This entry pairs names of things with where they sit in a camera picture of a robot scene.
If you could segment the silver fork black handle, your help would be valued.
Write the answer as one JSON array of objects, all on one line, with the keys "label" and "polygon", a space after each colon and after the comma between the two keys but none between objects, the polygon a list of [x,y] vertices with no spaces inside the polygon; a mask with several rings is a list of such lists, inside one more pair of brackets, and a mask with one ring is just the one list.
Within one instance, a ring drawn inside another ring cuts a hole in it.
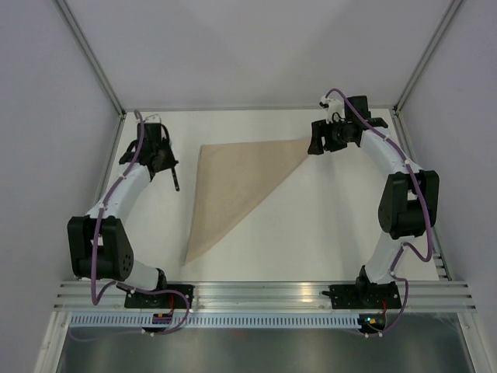
[{"label": "silver fork black handle", "polygon": [[180,191],[180,185],[179,185],[179,179],[178,179],[175,167],[171,168],[171,174],[172,174],[172,180],[173,180],[173,183],[174,183],[175,190],[176,190],[176,192],[179,192]]}]

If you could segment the beige cloth napkin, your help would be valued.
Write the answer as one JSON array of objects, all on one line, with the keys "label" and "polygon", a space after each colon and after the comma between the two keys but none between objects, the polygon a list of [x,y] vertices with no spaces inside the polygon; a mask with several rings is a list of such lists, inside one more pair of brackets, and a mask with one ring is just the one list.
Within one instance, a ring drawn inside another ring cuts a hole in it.
[{"label": "beige cloth napkin", "polygon": [[308,157],[309,142],[202,145],[186,262],[212,249],[285,181]]}]

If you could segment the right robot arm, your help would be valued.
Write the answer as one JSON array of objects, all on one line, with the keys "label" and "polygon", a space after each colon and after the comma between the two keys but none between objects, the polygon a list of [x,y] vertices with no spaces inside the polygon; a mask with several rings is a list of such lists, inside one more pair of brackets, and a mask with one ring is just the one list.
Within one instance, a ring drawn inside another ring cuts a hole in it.
[{"label": "right robot arm", "polygon": [[386,121],[371,115],[366,96],[333,99],[325,94],[319,105],[326,117],[311,125],[308,154],[337,152],[355,144],[385,178],[377,212],[381,237],[354,288],[356,301],[371,307],[383,296],[381,285],[396,281],[394,271],[404,249],[409,248],[423,263],[432,259],[440,177],[401,150]]}]

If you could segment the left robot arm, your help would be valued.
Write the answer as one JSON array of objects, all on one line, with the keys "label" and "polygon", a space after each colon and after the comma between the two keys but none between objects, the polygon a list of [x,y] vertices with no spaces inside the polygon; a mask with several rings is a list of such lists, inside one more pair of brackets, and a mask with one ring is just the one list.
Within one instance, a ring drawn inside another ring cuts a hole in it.
[{"label": "left robot arm", "polygon": [[137,138],[118,162],[118,176],[94,207],[67,225],[71,267],[76,277],[115,281],[120,288],[141,288],[154,308],[169,300],[164,271],[135,258],[124,223],[141,193],[162,171],[170,171],[180,191],[169,131],[161,123],[137,125]]}]

